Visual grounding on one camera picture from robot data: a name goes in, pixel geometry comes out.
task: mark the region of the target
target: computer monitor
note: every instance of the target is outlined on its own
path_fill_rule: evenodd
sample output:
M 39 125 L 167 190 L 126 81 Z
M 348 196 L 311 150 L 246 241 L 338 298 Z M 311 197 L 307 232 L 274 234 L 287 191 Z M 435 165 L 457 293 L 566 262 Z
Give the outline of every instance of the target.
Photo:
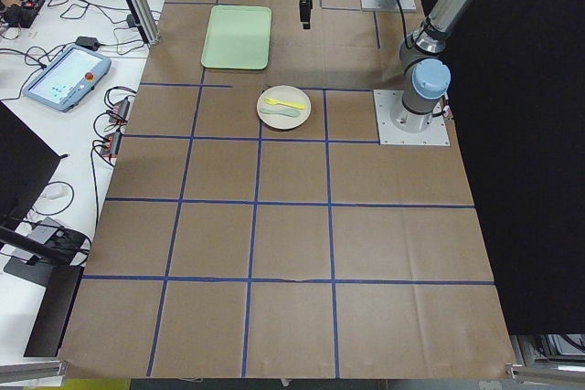
M 71 255 L 23 237 L 14 230 L 55 173 L 60 157 L 0 102 L 0 249 L 10 245 L 35 255 L 11 258 L 4 271 L 45 284 L 53 266 L 68 265 Z

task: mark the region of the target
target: white mounting plate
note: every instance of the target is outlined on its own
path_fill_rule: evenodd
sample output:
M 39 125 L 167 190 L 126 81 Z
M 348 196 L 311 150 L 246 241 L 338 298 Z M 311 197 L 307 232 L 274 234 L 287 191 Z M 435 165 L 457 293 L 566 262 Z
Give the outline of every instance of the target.
M 376 104 L 376 120 L 380 145 L 419 145 L 419 146 L 450 146 L 447 127 L 442 116 L 432 119 L 431 125 L 424 132 L 404 132 L 390 119 L 390 109 L 395 102 L 402 99 L 402 90 L 374 90 Z M 441 111 L 437 103 L 434 112 Z
M 361 0 L 362 11 L 391 11 L 393 13 L 399 13 L 399 7 L 395 0 Z M 414 0 L 400 0 L 402 5 L 402 11 L 405 13 L 416 13 L 417 5 Z

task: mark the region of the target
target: round plate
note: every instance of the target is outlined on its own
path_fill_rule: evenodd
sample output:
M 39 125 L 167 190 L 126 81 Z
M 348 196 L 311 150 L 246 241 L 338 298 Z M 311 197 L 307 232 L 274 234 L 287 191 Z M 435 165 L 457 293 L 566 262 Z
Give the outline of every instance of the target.
M 290 116 L 282 116 L 281 114 L 264 114 L 260 113 L 260 108 L 263 107 L 268 110 L 283 110 L 290 107 L 283 105 L 270 105 L 264 102 L 264 98 L 274 98 L 276 100 L 287 100 L 295 104 L 304 104 L 304 110 L 299 110 L 301 116 L 298 118 L 291 118 Z M 258 117 L 268 126 L 276 128 L 277 130 L 291 130 L 303 124 L 311 114 L 311 101 L 309 97 L 304 94 L 302 90 L 291 86 L 276 86 L 272 87 L 260 95 L 256 103 L 256 112 Z

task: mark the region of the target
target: tablet device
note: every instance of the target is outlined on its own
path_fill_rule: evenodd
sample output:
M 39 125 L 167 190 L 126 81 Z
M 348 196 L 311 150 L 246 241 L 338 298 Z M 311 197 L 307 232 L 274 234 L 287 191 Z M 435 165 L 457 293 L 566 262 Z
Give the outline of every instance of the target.
M 112 61 L 85 47 L 70 45 L 23 91 L 49 107 L 68 111 L 93 90 Z

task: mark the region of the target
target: yellow utensil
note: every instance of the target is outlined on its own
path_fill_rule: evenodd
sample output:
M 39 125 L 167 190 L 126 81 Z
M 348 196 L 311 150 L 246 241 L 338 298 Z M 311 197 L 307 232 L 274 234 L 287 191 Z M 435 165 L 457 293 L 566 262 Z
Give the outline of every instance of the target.
M 264 98 L 264 102 L 269 105 L 283 105 L 285 107 L 291 107 L 296 110 L 304 110 L 304 104 L 297 104 L 296 102 L 289 102 L 287 100 L 277 100 L 274 98 Z

